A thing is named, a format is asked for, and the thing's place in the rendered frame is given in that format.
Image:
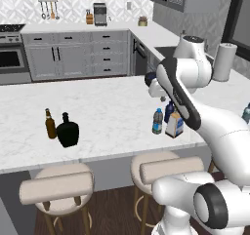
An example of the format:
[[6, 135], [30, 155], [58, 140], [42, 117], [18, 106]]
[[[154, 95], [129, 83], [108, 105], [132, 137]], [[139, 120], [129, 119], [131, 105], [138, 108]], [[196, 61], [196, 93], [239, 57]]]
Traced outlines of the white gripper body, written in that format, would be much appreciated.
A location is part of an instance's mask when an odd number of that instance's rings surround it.
[[154, 78], [149, 86], [148, 93], [152, 98], [162, 98], [167, 97], [167, 93], [165, 90], [160, 86], [157, 79]]

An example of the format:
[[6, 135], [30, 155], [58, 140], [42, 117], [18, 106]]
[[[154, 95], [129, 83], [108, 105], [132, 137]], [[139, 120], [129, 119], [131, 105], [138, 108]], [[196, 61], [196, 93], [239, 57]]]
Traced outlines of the dark blue plastic bottle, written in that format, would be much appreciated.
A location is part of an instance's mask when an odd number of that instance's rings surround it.
[[174, 112], [174, 102], [169, 101], [169, 103], [165, 107], [165, 115], [164, 122], [167, 123], [169, 121], [170, 115]]

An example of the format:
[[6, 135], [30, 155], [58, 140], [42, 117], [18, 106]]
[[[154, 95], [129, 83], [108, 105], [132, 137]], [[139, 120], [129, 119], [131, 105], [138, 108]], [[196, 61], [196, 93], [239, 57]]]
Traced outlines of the clear plastic water bottle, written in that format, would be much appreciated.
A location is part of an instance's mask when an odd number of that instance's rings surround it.
[[155, 113], [153, 114], [153, 122], [152, 122], [152, 132], [156, 135], [159, 135], [162, 132], [162, 121], [163, 121], [163, 113], [160, 108], [157, 108]]

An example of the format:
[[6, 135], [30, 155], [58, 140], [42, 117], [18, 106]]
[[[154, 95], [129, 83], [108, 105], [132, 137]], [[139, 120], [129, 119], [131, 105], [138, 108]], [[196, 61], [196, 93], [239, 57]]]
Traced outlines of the white and orange carton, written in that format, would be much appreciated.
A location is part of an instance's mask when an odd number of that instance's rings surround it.
[[184, 120], [178, 112], [173, 112], [166, 127], [165, 134], [175, 138], [184, 131]]

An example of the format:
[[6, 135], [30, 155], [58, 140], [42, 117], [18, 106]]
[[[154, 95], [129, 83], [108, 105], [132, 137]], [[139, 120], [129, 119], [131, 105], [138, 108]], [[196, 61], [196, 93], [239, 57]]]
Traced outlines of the black dishwasher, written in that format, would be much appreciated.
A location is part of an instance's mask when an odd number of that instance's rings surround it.
[[131, 73], [133, 76], [145, 75], [147, 54], [145, 46], [136, 38], [132, 38]]

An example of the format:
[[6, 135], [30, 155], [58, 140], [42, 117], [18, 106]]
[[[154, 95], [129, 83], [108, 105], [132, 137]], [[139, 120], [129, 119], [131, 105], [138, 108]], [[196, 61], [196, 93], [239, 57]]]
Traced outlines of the beige round stool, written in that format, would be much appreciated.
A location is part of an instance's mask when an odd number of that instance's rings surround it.
[[23, 205], [34, 204], [43, 213], [49, 235], [56, 235], [56, 225], [63, 232], [62, 218], [79, 211], [86, 235], [91, 235], [92, 218], [87, 204], [94, 192], [94, 183], [94, 174], [85, 164], [46, 168], [35, 179], [21, 183], [20, 201]]
[[197, 157], [180, 158], [171, 151], [147, 153], [135, 156], [131, 162], [131, 177], [135, 184], [134, 216], [142, 223], [141, 235], [151, 227], [151, 235], [198, 235], [190, 225], [190, 214], [175, 207], [166, 206], [163, 218], [157, 224], [146, 222], [151, 185], [160, 177], [177, 176], [186, 182], [205, 184], [213, 182], [204, 171], [202, 160]]

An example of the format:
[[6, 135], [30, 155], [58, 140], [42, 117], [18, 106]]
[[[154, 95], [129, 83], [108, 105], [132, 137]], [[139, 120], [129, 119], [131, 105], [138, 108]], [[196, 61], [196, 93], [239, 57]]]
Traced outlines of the white paper towel roll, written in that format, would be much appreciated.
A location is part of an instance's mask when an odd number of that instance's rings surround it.
[[217, 48], [217, 53], [213, 63], [213, 79], [219, 82], [227, 82], [237, 46], [232, 43], [221, 43]]

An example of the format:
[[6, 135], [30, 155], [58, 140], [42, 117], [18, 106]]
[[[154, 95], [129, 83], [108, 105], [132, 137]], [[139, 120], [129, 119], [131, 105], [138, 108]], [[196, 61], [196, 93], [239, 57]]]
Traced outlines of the teal plastic bottle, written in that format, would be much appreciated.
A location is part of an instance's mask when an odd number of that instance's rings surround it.
[[247, 124], [250, 122], [250, 102], [248, 103], [248, 106], [244, 108], [242, 117], [241, 117]]

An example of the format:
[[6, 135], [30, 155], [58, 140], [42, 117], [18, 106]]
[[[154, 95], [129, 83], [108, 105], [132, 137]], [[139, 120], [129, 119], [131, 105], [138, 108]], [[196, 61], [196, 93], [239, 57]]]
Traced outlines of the grey cupboard run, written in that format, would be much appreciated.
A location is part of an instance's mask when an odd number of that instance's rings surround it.
[[24, 33], [34, 81], [127, 74], [128, 32]]

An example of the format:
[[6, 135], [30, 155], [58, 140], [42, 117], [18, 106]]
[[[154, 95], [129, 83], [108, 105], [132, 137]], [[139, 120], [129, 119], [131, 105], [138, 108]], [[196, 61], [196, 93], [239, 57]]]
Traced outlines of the silver coffee machine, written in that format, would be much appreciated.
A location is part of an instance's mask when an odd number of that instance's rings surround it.
[[94, 23], [95, 26], [107, 26], [105, 3], [94, 4]]

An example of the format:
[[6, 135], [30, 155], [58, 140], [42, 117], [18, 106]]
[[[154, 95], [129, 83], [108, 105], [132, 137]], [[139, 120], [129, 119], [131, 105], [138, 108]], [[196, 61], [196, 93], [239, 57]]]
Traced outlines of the black glass jug bottle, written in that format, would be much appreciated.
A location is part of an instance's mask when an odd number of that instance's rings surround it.
[[62, 123], [57, 126], [57, 136], [64, 148], [78, 143], [79, 126], [69, 120], [67, 112], [62, 114]]

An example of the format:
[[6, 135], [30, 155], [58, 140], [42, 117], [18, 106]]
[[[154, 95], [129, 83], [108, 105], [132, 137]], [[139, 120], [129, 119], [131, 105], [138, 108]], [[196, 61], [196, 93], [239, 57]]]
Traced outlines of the black framed window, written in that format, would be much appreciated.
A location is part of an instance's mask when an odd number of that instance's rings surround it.
[[222, 43], [236, 45], [236, 54], [250, 61], [250, 0], [230, 1]]

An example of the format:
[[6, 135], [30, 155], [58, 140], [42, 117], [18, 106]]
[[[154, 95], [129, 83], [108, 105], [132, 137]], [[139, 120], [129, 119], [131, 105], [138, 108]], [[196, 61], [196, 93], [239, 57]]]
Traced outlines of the brown glass bottle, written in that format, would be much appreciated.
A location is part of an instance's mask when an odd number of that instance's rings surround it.
[[45, 109], [46, 111], [46, 129], [47, 129], [47, 134], [50, 139], [56, 138], [57, 137], [57, 130], [55, 126], [55, 121], [51, 116], [50, 110], [48, 108]]

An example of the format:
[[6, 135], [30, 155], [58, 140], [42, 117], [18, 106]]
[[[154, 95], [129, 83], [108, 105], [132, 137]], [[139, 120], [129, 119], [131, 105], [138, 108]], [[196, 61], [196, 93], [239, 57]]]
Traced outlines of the silver stove with oven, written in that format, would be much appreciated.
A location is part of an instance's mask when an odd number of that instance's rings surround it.
[[28, 62], [21, 39], [21, 24], [0, 24], [0, 85], [31, 82]]

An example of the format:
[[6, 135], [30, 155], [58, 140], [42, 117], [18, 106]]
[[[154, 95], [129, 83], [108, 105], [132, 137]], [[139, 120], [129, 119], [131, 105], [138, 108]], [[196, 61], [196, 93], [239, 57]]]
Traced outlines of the rail with hanging utensils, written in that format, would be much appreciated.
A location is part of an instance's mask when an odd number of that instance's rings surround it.
[[39, 4], [43, 20], [58, 20], [60, 18], [57, 0], [39, 0]]

